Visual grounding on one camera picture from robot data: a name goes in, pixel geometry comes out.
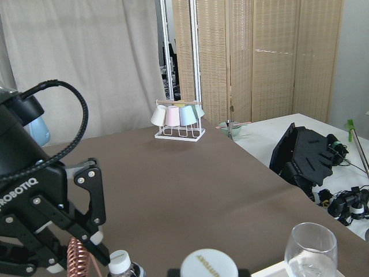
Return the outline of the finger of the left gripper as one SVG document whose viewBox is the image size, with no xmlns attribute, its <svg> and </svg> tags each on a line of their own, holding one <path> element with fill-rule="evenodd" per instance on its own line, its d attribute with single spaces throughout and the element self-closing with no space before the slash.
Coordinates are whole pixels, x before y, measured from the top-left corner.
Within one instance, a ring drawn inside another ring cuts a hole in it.
<svg viewBox="0 0 369 277">
<path fill-rule="evenodd" d="M 40 267 L 54 274 L 65 269 L 65 247 L 48 227 L 35 232 L 8 214 L 1 217 L 1 236 L 21 242 L 1 242 L 2 274 L 34 274 Z"/>
<path fill-rule="evenodd" d="M 101 226 L 106 222 L 102 173 L 97 159 L 66 167 L 55 163 L 37 172 L 39 181 L 29 200 L 43 223 L 53 222 L 60 229 L 79 239 L 102 264 L 110 262 L 109 251 L 103 245 Z M 68 198 L 69 183 L 86 191 L 89 205 L 78 210 Z"/>
</svg>

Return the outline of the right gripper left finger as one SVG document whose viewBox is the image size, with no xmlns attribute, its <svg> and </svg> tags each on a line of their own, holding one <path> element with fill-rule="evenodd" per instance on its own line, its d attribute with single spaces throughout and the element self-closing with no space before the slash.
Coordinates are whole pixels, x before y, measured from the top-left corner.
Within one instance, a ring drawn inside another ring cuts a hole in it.
<svg viewBox="0 0 369 277">
<path fill-rule="evenodd" d="M 167 271 L 167 277 L 181 277 L 179 268 L 170 268 Z"/>
</svg>

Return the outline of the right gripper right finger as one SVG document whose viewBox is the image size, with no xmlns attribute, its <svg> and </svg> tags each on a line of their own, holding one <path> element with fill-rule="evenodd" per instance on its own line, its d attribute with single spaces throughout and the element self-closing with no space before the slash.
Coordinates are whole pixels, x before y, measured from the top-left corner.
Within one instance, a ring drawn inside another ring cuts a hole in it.
<svg viewBox="0 0 369 277">
<path fill-rule="evenodd" d="M 238 277 L 250 277 L 250 271 L 246 268 L 238 268 Z"/>
</svg>

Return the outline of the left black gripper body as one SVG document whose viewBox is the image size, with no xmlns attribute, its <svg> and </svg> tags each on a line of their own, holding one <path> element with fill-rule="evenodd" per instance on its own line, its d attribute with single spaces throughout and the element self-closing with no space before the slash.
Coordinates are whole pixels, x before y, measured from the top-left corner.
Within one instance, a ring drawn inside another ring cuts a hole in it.
<svg viewBox="0 0 369 277">
<path fill-rule="evenodd" d="M 63 164 L 53 164 L 11 181 L 1 192 L 1 236 L 20 241 L 20 245 L 1 243 L 1 259 L 66 259 L 66 247 L 48 229 L 48 222 L 63 230 L 75 223 Z"/>
</svg>

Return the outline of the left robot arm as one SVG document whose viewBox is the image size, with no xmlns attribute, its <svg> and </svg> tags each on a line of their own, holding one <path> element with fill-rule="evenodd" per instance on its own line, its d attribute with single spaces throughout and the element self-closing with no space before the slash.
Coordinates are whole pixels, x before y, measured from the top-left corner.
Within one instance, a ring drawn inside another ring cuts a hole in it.
<svg viewBox="0 0 369 277">
<path fill-rule="evenodd" d="M 25 126 L 44 110 L 35 93 L 62 86 L 79 100 L 82 121 L 73 141 L 48 156 Z M 101 226 L 106 221 L 101 170 L 94 158 L 66 166 L 62 158 L 81 141 L 88 123 L 82 95 L 60 80 L 25 91 L 1 89 L 1 272 L 31 276 L 40 267 L 60 272 L 67 249 L 49 229 L 67 231 L 103 265 L 110 262 Z"/>
</svg>

